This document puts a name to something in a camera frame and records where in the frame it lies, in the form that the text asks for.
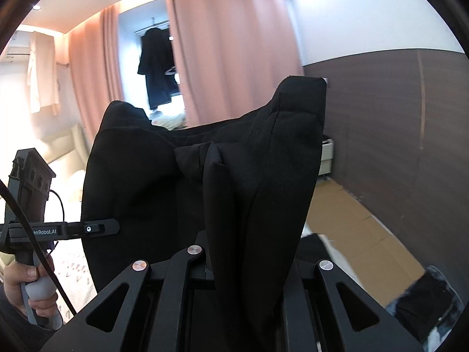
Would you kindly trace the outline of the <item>person's left hand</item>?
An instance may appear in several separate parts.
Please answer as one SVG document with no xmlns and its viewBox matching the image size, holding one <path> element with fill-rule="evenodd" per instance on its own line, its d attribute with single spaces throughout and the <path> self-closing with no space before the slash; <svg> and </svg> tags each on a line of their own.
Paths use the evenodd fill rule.
<svg viewBox="0 0 469 352">
<path fill-rule="evenodd" d="M 35 267 L 12 261 L 4 269 L 3 288 L 8 302 L 22 315 L 27 315 L 21 295 L 21 283 L 35 282 L 39 277 L 46 277 L 47 271 L 42 264 Z M 52 318 L 57 312 L 58 294 L 54 292 L 41 300 L 29 299 L 29 306 L 37 315 Z"/>
</svg>

